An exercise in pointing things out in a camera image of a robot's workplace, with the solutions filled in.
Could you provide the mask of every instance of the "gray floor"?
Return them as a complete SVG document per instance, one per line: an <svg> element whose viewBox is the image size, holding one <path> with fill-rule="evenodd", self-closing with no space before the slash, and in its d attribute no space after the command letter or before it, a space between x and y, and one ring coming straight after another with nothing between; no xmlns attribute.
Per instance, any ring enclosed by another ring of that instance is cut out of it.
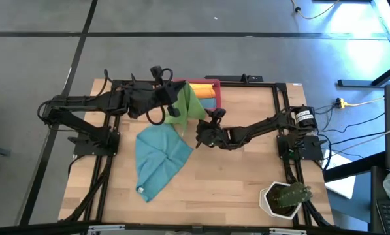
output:
<svg viewBox="0 0 390 235"><path fill-rule="evenodd" d="M0 31L81 31L90 3L3 0L0 1ZM308 0L297 0L297 3L307 15L329 6ZM299 82L304 86L308 104L315 107L330 104L337 97L356 103L383 95L381 89L344 89L334 85L338 79L373 79L390 68L388 40L361 40L386 33L370 4L343 3L312 21L294 17L291 11L289 0L202 0L196 4L186 0L99 1L90 27L92 32L353 33L356 38L87 38L71 94L87 94L93 79L103 76L104 68L112 78L128 79L133 72L137 79L149 79L149 68L161 65L172 68L175 77L181 78L245 72L263 75L267 82ZM63 89L77 43L76 37L0 37L0 146L12 150L10 157L0 157L0 226L13 225L18 216L47 130L36 117L37 106ZM341 129L374 118L383 111L382 102L335 110L330 127ZM325 116L318 118L320 125L326 122ZM383 130L384 122L380 118L354 127L346 134L327 135L337 141ZM57 219L73 149L67 136L57 136L32 223ZM365 157L384 147L384 140L379 139L348 152ZM357 177L352 200L330 193L336 224L366 230L367 224L362 221L368 221L369 193L366 175Z"/></svg>

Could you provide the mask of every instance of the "blue towel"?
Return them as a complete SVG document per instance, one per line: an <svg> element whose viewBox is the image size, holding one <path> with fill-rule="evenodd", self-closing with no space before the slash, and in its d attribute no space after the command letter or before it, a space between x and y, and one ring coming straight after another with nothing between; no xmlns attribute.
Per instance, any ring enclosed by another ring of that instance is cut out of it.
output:
<svg viewBox="0 0 390 235"><path fill-rule="evenodd" d="M199 99L203 108L216 108L216 99Z"/></svg>
<svg viewBox="0 0 390 235"><path fill-rule="evenodd" d="M135 143L135 190L146 202L151 201L184 166L192 151L169 124L145 128Z"/></svg>

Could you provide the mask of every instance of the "wooden board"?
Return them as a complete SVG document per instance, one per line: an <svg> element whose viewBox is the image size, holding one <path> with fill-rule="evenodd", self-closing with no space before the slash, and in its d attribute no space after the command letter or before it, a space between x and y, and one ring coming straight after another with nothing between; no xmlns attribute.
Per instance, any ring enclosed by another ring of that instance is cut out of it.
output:
<svg viewBox="0 0 390 235"><path fill-rule="evenodd" d="M103 80L95 80L92 95L101 89ZM300 84L287 84L291 105L306 104ZM227 114L223 126L247 126L275 114L272 91L258 87L222 87L222 107ZM150 117L160 120L161 112ZM85 120L103 124L104 114L87 113ZM189 121L183 139L195 147L196 120ZM201 145L185 166L149 203L135 191L135 138L149 125L145 116L138 120L121 118L120 148L114 157L103 221L168 225L237 225L288 227L292 221L272 218L259 207L259 191L273 181L285 182L282 162L276 147L277 132L254 138L243 148L227 151ZM86 156L71 168L59 218L63 219L86 195L95 157ZM302 161L306 184L312 187L312 202L328 222L333 222L321 169L312 161ZM93 203L92 218L98 200ZM302 210L300 221L303 223Z"/></svg>

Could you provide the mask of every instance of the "yellow cable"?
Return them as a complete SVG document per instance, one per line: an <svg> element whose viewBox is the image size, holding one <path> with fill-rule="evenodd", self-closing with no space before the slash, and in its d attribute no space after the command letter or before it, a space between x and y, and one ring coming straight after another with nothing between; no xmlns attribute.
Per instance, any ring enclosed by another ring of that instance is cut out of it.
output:
<svg viewBox="0 0 390 235"><path fill-rule="evenodd" d="M337 0L337 1L336 1L335 3L333 3L327 10L324 10L321 14L318 14L317 16L314 16L314 17L306 17L306 16L304 16L304 15L302 14L301 10L298 10L298 13L299 13L300 16L302 16L302 18L307 19L307 20L312 20L312 19L315 19L315 18L317 18L317 17L319 17L319 16L322 16L324 13L326 13L327 11L329 11L333 6L335 6L335 4L337 4L339 1L340 1L340 0ZM298 5L297 5L297 3L295 2L295 0L291 0L291 2L292 2L293 6L294 6L295 8L298 7Z"/></svg>
<svg viewBox="0 0 390 235"><path fill-rule="evenodd" d="M344 102L344 106L360 106L360 105L363 105L363 104L369 104L369 103L372 103L372 102L375 102L375 101L380 101L380 100L383 100L385 97L380 97L380 98L377 98L377 99L374 99L374 100L371 100L371 101L366 101L366 102L362 102L360 104L349 104L347 102Z"/></svg>

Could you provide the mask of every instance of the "green cloth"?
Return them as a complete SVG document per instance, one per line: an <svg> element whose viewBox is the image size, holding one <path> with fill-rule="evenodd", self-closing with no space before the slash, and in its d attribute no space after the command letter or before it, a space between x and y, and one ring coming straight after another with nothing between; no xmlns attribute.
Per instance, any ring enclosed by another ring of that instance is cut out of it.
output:
<svg viewBox="0 0 390 235"><path fill-rule="evenodd" d="M179 109L180 115L178 117L172 117L167 113L164 122L181 124L183 130L186 130L187 119L202 120L206 117L205 109L202 107L201 102L196 97L195 92L188 82L186 82L186 85L177 94L177 101L173 104L173 107Z"/></svg>

